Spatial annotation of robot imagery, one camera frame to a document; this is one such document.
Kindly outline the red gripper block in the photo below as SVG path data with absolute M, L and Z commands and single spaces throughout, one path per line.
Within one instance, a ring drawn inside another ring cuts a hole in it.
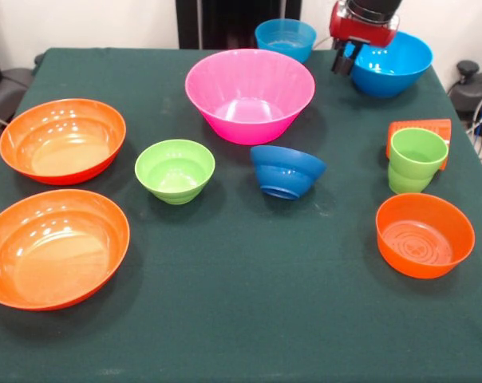
M 336 1 L 329 27 L 336 53 L 331 70 L 349 76 L 364 44 L 386 47 L 397 34 L 400 5 L 400 0 Z

